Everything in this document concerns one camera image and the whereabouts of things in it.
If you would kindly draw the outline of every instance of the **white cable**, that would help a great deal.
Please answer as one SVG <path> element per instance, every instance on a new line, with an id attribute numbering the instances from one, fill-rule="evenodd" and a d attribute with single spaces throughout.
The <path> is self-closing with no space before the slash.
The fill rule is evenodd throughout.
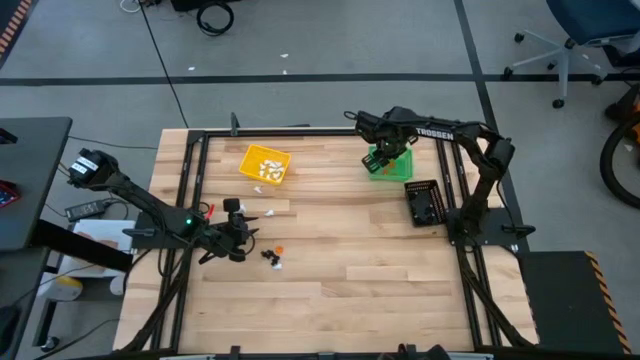
<path id="1" fill-rule="evenodd" d="M 127 0 L 122 0 L 120 1 L 120 9 L 122 9 L 122 11 L 124 12 L 128 12 L 129 14 L 133 14 L 133 13 L 137 13 L 138 11 L 140 11 L 140 2 L 138 0 L 130 0 L 132 3 L 138 4 L 138 8 L 135 10 L 130 10 L 124 7 L 124 2 Z"/>

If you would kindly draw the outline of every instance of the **black stand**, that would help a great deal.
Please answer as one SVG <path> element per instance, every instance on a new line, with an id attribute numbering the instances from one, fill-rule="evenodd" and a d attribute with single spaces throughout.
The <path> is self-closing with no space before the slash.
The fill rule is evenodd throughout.
<path id="1" fill-rule="evenodd" d="M 505 208 L 489 208 L 482 223 L 482 233 L 469 240 L 457 225 L 460 209 L 447 210 L 447 231 L 451 245 L 517 245 L 519 240 L 536 230 L 530 225 L 512 226 Z"/>
<path id="2" fill-rule="evenodd" d="M 31 246 L 46 246 L 74 258 L 105 268 L 129 271 L 133 256 L 99 242 L 65 230 L 45 220 L 38 220 Z"/>

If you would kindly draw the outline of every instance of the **bicycle wheel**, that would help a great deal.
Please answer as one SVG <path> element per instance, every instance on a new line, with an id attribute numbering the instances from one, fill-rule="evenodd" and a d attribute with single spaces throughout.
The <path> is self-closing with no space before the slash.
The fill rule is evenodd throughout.
<path id="1" fill-rule="evenodd" d="M 618 199 L 640 209 L 640 115 L 620 124 L 600 154 L 600 175 Z"/>

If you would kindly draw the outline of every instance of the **wooden tabletop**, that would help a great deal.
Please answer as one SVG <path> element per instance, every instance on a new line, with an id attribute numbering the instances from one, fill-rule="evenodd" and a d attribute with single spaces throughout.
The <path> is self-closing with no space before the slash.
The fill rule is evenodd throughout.
<path id="1" fill-rule="evenodd" d="M 170 204 L 176 199 L 186 136 L 187 130 L 165 130 L 158 149 L 150 191 Z M 238 172 L 249 144 L 292 155 L 280 186 Z M 192 180 L 198 153 L 196 148 Z M 202 201 L 221 210 L 224 198 L 240 198 L 247 215 L 260 216 L 250 223 L 260 231 L 246 262 L 215 259 L 199 265 L 202 250 L 194 254 L 180 353 L 228 353 L 232 345 L 240 345 L 243 353 L 391 352 L 399 343 L 414 343 L 420 350 L 435 344 L 473 350 L 456 253 L 445 226 L 413 227 L 403 185 L 370 181 L 360 163 L 366 153 L 367 144 L 356 136 L 211 140 Z M 473 189 L 478 174 L 464 155 Z M 412 181 L 437 179 L 444 196 L 435 142 L 418 141 L 413 158 Z M 262 186 L 262 194 L 255 186 Z M 454 189 L 460 205 L 457 180 Z M 186 206 L 192 194 L 193 181 Z M 501 206 L 495 192 L 489 202 Z M 265 217 L 268 210 L 275 216 Z M 214 221 L 225 219 L 224 212 L 215 212 Z M 279 271 L 260 256 L 276 246 L 284 247 Z M 517 259 L 502 248 L 483 249 L 496 303 L 523 336 L 538 342 Z M 156 305 L 156 258 L 153 251 L 129 277 L 114 349 L 132 339 Z M 478 308 L 489 343 L 484 310 L 481 304 Z M 165 346 L 173 309 L 168 314 Z"/>

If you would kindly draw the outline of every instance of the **small toy piece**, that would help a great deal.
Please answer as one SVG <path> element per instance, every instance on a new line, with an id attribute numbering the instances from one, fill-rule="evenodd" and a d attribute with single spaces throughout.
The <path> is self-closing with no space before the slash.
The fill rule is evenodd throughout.
<path id="1" fill-rule="evenodd" d="M 273 267 L 274 269 L 276 265 L 279 265 L 278 262 L 280 261 L 280 256 L 276 255 L 276 253 L 274 253 L 273 250 L 261 251 L 260 254 L 262 254 L 263 258 L 267 260 L 271 260 L 271 267 Z"/>

